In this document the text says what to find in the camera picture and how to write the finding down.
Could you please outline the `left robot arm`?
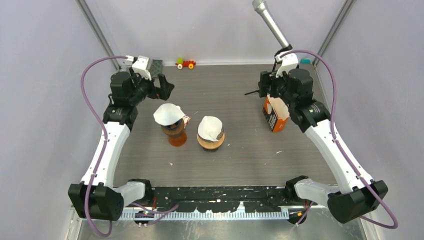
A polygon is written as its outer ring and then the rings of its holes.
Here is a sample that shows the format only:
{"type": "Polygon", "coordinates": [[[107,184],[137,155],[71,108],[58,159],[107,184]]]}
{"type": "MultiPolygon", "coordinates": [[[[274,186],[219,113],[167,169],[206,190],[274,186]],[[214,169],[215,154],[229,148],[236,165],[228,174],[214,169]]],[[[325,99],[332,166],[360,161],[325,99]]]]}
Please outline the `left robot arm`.
{"type": "Polygon", "coordinates": [[[109,103],[100,120],[102,133],[92,162],[80,183],[72,183],[68,196],[84,219],[117,221],[124,207],[133,202],[148,207],[154,200],[151,182],[132,178],[115,188],[113,178],[122,148],[138,115],[137,106],[146,98],[168,100],[174,84],[163,73],[154,80],[120,71],[110,77],[109,103]]]}

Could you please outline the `amber glass carafe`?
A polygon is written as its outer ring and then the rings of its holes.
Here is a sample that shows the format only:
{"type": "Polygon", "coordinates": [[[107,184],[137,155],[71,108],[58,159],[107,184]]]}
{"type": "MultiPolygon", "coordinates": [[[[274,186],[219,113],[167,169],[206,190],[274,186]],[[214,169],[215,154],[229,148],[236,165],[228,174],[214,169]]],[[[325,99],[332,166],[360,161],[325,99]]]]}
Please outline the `amber glass carafe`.
{"type": "Polygon", "coordinates": [[[168,142],[174,147],[181,147],[186,143],[186,141],[187,141],[187,135],[185,132],[178,136],[177,135],[168,136],[168,142]]]}

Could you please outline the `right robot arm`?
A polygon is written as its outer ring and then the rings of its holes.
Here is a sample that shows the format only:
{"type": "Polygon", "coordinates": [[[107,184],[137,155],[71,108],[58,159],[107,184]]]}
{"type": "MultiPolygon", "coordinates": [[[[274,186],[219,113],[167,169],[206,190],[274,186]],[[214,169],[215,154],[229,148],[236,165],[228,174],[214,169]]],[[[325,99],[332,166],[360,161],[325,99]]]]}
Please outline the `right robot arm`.
{"type": "Polygon", "coordinates": [[[281,76],[262,71],[258,82],[259,96],[282,100],[290,119],[318,148],[336,180],[331,186],[301,175],[285,184],[288,203],[299,205],[309,200],[328,208],[342,224],[361,218],[377,209],[379,199],[388,193],[383,180],[374,180],[347,149],[325,104],[313,97],[313,78],[301,68],[281,76]]]}

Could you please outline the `white paper coffee filter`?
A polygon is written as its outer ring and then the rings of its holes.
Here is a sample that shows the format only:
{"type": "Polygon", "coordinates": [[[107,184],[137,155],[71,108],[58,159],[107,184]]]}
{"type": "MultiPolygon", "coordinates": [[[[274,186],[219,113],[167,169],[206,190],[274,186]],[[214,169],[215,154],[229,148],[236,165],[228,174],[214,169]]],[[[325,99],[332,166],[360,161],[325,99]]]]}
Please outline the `white paper coffee filter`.
{"type": "Polygon", "coordinates": [[[223,123],[215,116],[204,116],[197,128],[197,134],[210,142],[218,142],[222,131],[223,123]]]}

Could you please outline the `clear smoky glass dripper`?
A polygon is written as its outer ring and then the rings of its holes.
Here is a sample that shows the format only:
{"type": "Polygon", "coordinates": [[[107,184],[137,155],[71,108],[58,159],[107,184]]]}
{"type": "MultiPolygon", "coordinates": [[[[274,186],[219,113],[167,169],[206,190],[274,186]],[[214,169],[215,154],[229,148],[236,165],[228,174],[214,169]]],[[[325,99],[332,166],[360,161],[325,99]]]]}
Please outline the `clear smoky glass dripper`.
{"type": "Polygon", "coordinates": [[[221,128],[220,133],[216,136],[216,140],[220,143],[225,140],[225,130],[223,127],[221,128]]]}

